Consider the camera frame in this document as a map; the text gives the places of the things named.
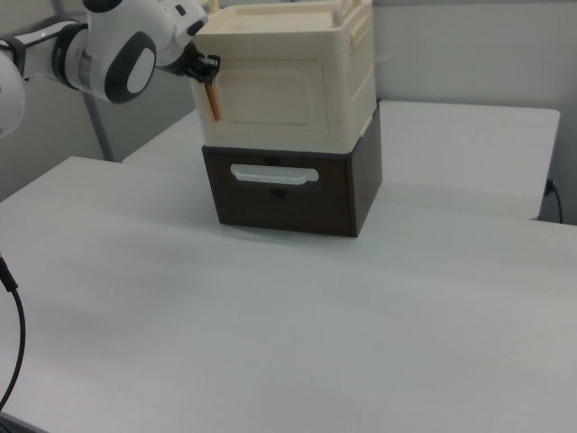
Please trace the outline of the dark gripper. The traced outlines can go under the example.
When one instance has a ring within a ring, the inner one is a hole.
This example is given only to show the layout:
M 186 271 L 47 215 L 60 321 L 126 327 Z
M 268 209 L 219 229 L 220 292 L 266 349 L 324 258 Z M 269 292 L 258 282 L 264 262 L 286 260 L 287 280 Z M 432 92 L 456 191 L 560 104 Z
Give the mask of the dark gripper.
M 220 63 L 220 56 L 200 54 L 195 43 L 190 42 L 176 60 L 167 65 L 157 65 L 156 69 L 179 77 L 186 76 L 206 85 L 213 82 Z

